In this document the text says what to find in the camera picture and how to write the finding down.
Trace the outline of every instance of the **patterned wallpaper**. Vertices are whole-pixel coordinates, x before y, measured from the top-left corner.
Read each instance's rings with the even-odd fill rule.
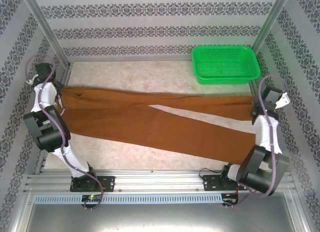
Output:
[[[40,151],[23,122],[34,103],[32,88],[25,83],[26,60],[35,53],[54,56],[57,78],[64,68],[23,0],[0,0],[0,232],[6,231],[19,203],[25,175],[35,170]],[[29,66],[29,76],[35,74]]]
[[[289,85],[292,103],[279,112],[281,143],[312,231],[320,231],[319,5],[288,0],[257,55],[262,75],[281,75]]]
[[[37,0],[70,61],[252,45],[275,0]]]

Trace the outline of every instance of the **beige floor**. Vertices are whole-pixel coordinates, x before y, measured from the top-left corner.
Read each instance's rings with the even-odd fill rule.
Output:
[[[87,85],[140,92],[172,92],[197,95],[250,95],[249,85],[200,85],[191,61],[76,62],[69,85]],[[202,113],[157,106],[161,110],[208,123],[253,133],[251,122],[240,122]],[[95,169],[184,170],[219,169],[225,162],[116,141],[72,134],[78,153]],[[66,166],[48,154],[46,169]]]

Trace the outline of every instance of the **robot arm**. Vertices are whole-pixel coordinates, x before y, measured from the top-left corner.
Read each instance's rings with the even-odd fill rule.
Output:
[[[273,145],[276,159],[276,177],[274,187],[270,193],[276,190],[281,178],[289,166],[289,158],[282,155],[278,145],[277,126],[279,116],[275,110],[290,103],[287,93],[277,88],[267,86],[263,92],[262,99],[267,109],[273,131]],[[267,118],[262,111],[258,98],[253,101],[252,124],[255,129],[255,145],[241,165],[228,166],[227,177],[239,184],[253,188],[265,193],[271,186],[272,164],[271,135]]]
[[[40,99],[41,102],[38,102],[39,91],[43,85],[43,82],[51,72],[51,66],[48,63],[41,63],[36,65],[35,68],[38,76],[34,78],[32,87],[35,91],[36,98],[31,112],[24,115],[23,120],[36,145],[41,150],[47,150],[49,153],[53,153],[54,155],[58,156],[69,168],[71,171],[71,187],[75,186],[77,191],[94,191],[98,186],[97,182],[70,167],[66,163],[61,151],[61,146],[63,144],[62,136],[56,125],[50,121],[50,119],[41,111],[39,107],[39,104],[41,103],[43,108],[62,128],[66,141],[63,151],[67,161],[81,171],[97,177],[93,168],[91,168],[90,165],[78,155],[76,150],[70,144],[70,131],[56,110],[55,98],[58,94],[58,91],[62,89],[63,85],[57,82],[54,77],[52,77],[50,82],[48,82],[43,88]]]

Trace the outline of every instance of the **trousers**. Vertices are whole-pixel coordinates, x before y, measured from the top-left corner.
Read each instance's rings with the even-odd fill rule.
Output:
[[[61,90],[70,132],[241,164],[255,135],[195,120],[150,105],[251,120],[253,96],[139,93],[94,87]]]

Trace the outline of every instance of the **basket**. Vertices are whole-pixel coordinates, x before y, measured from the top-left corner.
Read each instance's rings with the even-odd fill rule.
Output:
[[[247,46],[197,46],[191,56],[200,84],[246,84],[261,73]]]

